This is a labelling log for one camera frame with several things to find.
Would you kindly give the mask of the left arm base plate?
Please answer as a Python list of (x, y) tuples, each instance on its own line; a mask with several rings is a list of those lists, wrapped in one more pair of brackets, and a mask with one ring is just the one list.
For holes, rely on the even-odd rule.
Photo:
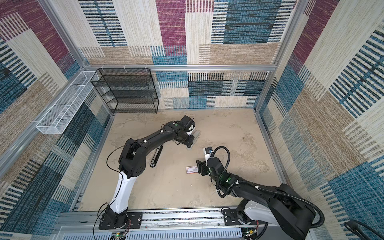
[(99, 230), (139, 229), (142, 224), (143, 212), (104, 213), (99, 223)]

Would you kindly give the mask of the red white staple box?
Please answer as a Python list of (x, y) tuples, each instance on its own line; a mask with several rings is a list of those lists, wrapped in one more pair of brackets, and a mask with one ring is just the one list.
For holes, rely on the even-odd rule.
[(198, 172), (199, 172), (199, 170), (198, 170), (197, 166), (186, 167), (186, 173), (187, 174), (194, 174), (194, 173), (198, 173)]

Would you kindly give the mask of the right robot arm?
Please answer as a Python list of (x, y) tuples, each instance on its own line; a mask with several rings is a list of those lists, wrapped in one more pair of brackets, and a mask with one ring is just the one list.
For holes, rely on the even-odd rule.
[(227, 172), (219, 158), (196, 161), (198, 173), (209, 175), (216, 182), (220, 197), (228, 195), (242, 198), (247, 204), (252, 202), (269, 209), (281, 229), (294, 240), (304, 240), (311, 228), (323, 224), (324, 217), (313, 223), (317, 207), (301, 198), (290, 186), (264, 186), (249, 182), (240, 176)]

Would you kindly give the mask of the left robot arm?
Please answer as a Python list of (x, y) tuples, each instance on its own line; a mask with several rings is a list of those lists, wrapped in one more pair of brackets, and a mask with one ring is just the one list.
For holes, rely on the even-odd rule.
[(117, 169), (119, 180), (114, 197), (101, 216), (100, 230), (127, 229), (129, 223), (134, 222), (128, 217), (129, 198), (137, 178), (146, 169), (147, 155), (169, 141), (191, 148), (195, 127), (194, 119), (183, 116), (180, 121), (168, 122), (147, 137), (128, 139), (118, 148), (122, 149)]

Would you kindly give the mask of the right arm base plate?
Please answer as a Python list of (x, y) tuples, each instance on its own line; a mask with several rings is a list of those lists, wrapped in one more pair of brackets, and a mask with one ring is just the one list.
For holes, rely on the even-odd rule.
[(229, 207), (221, 208), (221, 213), (224, 217), (225, 226), (237, 226), (237, 225), (247, 225), (247, 226), (257, 226), (264, 225), (264, 221), (250, 220), (245, 215), (239, 216), (236, 209), (231, 209)]

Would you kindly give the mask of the black stapler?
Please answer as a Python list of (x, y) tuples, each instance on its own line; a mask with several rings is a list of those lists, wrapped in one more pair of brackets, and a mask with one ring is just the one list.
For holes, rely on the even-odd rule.
[(176, 148), (176, 146), (172, 147), (170, 144), (167, 144), (166, 146), (161, 145), (160, 147), (157, 147), (154, 150), (154, 155), (150, 161), (150, 167), (155, 168), (158, 165), (159, 161), (168, 161), (171, 157), (177, 157), (182, 152), (185, 152), (186, 150), (191, 150), (198, 141), (200, 135), (200, 130), (193, 130), (191, 137), (194, 137), (194, 139), (192, 140), (191, 145), (185, 146), (183, 144), (179, 144), (179, 147), (182, 147), (184, 149), (183, 151), (181, 149)]

